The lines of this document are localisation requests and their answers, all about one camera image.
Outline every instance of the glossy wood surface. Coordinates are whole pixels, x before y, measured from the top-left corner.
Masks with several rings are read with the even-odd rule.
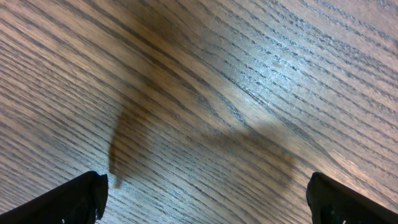
[[[98,223],[398,212],[396,0],[0,1],[0,213],[88,171]]]

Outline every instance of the wooden surface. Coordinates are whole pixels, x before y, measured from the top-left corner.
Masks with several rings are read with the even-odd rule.
[[[0,212],[88,171],[98,223],[310,223],[314,171],[398,212],[396,0],[2,0]]]

